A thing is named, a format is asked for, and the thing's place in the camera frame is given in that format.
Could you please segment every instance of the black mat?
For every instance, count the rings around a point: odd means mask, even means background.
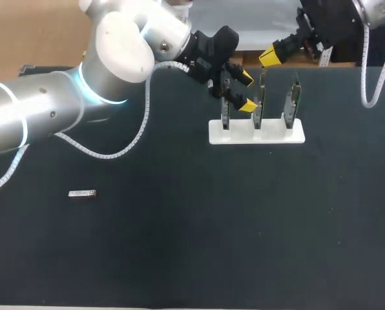
[[[293,73],[269,72],[265,116],[280,115]],[[366,110],[357,69],[298,75],[304,145],[211,146],[218,102],[172,70],[156,74],[151,122],[122,159],[32,145],[0,189],[0,304],[385,309],[385,89]],[[120,150],[139,93],[72,136]],[[80,189],[99,197],[67,198]]]

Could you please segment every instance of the cable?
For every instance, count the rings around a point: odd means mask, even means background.
[[[380,96],[380,92],[382,91],[382,88],[385,83],[385,64],[382,68],[382,72],[380,73],[380,77],[375,89],[375,93],[373,95],[373,98],[370,102],[368,102],[367,96],[366,96],[366,67],[368,65],[368,52],[369,52],[369,27],[364,24],[364,46],[363,46],[363,57],[362,57],[362,74],[360,76],[360,89],[361,89],[361,96],[362,96],[362,104],[370,109],[374,107]]]
[[[8,182],[8,180],[13,176],[13,173],[16,171],[17,166],[19,165],[20,160],[22,159],[22,157],[25,154],[28,147],[29,147],[29,145],[25,145],[24,147],[21,147],[18,150],[18,152],[17,152],[16,156],[14,156],[12,164],[10,165],[6,174],[0,178],[0,187],[2,187],[4,184],[6,184]]]
[[[72,138],[68,137],[66,134],[60,134],[59,133],[59,134],[56,134],[56,136],[65,140],[66,142],[68,142],[69,144],[71,144],[72,146],[74,146],[75,148],[80,150],[81,152],[84,152],[85,154],[87,154],[89,156],[99,158],[101,160],[113,160],[115,158],[119,158],[119,157],[123,156],[124,154],[128,153],[135,146],[135,144],[137,144],[137,142],[141,139],[142,134],[145,130],[145,127],[147,126],[147,123],[148,123],[149,107],[151,104],[150,93],[151,93],[152,74],[155,72],[155,70],[157,70],[159,68],[163,68],[163,67],[178,68],[178,69],[184,71],[185,73],[188,73],[188,71],[189,71],[189,67],[187,67],[186,65],[183,65],[182,63],[177,63],[175,61],[166,61],[166,62],[158,63],[157,65],[155,65],[154,69],[151,72],[151,75],[148,77],[148,80],[145,84],[145,113],[144,113],[141,127],[140,127],[137,135],[133,139],[133,141],[127,147],[125,147],[122,151],[115,153],[115,154],[111,154],[111,155],[103,155],[103,154],[99,154],[99,153],[96,153],[96,152],[93,152],[93,151],[87,149],[86,147],[82,146],[80,143],[78,143],[75,140],[73,140]],[[16,171],[17,166],[19,165],[19,163],[20,163],[20,161],[21,161],[21,159],[22,159],[23,155],[25,154],[28,147],[29,147],[29,145],[25,145],[24,147],[21,147],[18,150],[18,152],[17,152],[16,156],[14,157],[12,164],[10,165],[6,174],[0,179],[0,188],[4,184],[6,184],[9,181],[9,179],[13,176],[13,173]]]
[[[116,159],[116,158],[119,158],[119,157],[125,155],[141,139],[142,134],[145,130],[145,127],[147,126],[148,118],[149,118],[149,106],[151,103],[150,93],[151,93],[152,74],[155,72],[155,70],[157,70],[159,68],[163,68],[163,67],[178,68],[178,69],[184,71],[185,73],[188,73],[188,71],[189,71],[189,67],[187,67],[186,65],[183,65],[181,63],[177,63],[175,61],[166,61],[166,62],[158,63],[157,65],[155,65],[154,69],[152,70],[151,75],[148,77],[148,80],[145,84],[145,113],[144,113],[144,117],[143,117],[143,121],[142,121],[140,130],[138,131],[138,133],[135,136],[135,138],[133,139],[133,141],[127,147],[125,147],[123,150],[121,150],[120,152],[115,153],[115,154],[111,154],[111,155],[99,154],[99,153],[96,153],[96,152],[89,150],[88,148],[82,146],[80,143],[78,143],[75,140],[73,140],[72,138],[68,137],[66,134],[60,134],[59,133],[59,134],[56,134],[56,136],[61,138],[61,139],[64,139],[67,143],[71,144],[72,146],[74,146],[75,148],[80,150],[81,152],[84,152],[86,155],[89,155],[89,156],[92,156],[95,158],[99,158],[100,160],[113,160],[113,159]]]

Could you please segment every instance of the wooden wall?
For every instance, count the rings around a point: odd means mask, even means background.
[[[89,32],[78,0],[0,0],[0,81],[24,64],[77,65]]]

